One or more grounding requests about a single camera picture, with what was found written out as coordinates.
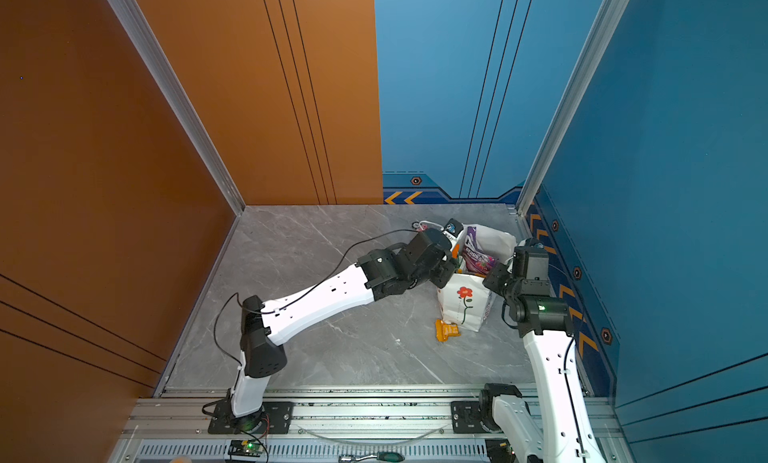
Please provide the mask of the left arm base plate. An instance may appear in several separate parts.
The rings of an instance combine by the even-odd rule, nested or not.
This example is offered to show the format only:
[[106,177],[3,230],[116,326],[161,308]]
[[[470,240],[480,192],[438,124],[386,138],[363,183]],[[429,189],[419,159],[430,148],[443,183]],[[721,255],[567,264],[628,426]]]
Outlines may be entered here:
[[266,402],[253,414],[235,417],[228,399],[205,404],[202,413],[209,418],[208,433],[215,435],[284,435],[289,432],[294,404],[288,401]]

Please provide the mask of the purple Fox's candy bag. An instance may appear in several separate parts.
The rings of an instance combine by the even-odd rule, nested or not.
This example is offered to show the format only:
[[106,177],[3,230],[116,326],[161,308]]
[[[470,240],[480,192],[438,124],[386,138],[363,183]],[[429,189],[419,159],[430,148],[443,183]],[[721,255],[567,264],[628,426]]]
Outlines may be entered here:
[[465,228],[462,255],[465,270],[476,275],[487,275],[497,263],[492,254],[497,231],[483,225],[468,225]]

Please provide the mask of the white paper bag with flower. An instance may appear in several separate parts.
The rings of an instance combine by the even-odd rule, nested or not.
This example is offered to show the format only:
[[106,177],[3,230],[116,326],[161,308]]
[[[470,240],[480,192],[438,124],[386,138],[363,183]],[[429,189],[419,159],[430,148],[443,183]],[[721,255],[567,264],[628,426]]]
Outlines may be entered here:
[[[419,222],[427,222],[430,224],[429,228],[441,231],[445,225],[438,225],[426,220]],[[495,230],[497,231],[497,237],[495,238],[496,245],[492,254],[497,258],[496,265],[501,264],[505,266],[512,258],[518,241],[515,236],[508,232]],[[461,245],[453,245],[452,256],[458,261],[458,268],[447,285],[437,291],[438,305],[443,321],[457,324],[460,332],[477,332],[486,321],[493,303],[499,299],[499,296],[483,286],[485,277],[491,271],[487,275],[482,276],[468,273],[465,270],[462,247],[463,243]]]

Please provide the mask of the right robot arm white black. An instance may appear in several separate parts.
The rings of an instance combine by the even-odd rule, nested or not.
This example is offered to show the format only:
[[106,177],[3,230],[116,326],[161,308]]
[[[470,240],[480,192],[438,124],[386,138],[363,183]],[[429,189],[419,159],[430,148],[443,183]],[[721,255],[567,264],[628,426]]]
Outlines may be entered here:
[[484,286],[503,299],[532,364],[541,423],[521,396],[488,388],[485,418],[502,432],[519,462],[603,462],[581,391],[569,305],[550,295],[543,276],[525,278],[503,265]]

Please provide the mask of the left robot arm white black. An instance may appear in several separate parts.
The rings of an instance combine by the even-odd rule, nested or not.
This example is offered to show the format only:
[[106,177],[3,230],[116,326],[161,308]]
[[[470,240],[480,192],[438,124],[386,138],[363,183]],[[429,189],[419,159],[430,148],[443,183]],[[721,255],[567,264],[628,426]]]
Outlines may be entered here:
[[421,223],[409,242],[374,249],[307,289],[269,301],[254,295],[239,302],[238,373],[225,398],[203,406],[211,418],[208,432],[263,432],[271,417],[263,398],[270,377],[287,365],[284,344],[343,311],[402,295],[425,282],[444,288],[459,266],[456,245],[462,231],[455,220],[436,228]]

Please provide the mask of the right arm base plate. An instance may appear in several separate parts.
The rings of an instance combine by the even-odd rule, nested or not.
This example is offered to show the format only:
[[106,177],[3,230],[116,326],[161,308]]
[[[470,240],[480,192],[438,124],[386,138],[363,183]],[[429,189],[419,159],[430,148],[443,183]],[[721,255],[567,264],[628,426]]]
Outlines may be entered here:
[[492,428],[484,419],[478,401],[452,401],[450,403],[452,431],[454,434],[492,434]]

